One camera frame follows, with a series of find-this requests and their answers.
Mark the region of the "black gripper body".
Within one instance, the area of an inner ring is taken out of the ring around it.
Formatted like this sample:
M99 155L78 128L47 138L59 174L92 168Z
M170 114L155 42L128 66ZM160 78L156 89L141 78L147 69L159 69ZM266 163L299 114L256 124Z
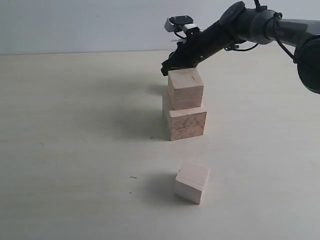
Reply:
M202 32L190 35L184 43L178 43L176 50L161 63L161 73L167 76L169 71L195 68L233 42L234 36L219 24L213 24Z

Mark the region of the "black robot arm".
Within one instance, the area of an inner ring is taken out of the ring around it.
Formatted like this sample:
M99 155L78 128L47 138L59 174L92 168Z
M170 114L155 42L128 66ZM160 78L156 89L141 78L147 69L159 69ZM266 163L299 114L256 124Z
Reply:
M255 1L255 8L238 1L204 30L188 15L167 18L164 28L180 40L161 64L163 76L169 71L195 68L221 50L239 52L239 45L245 42L256 47L277 42L296 64L304 87L316 94L320 92L318 20L285 19L282 13L260 5L259 1Z

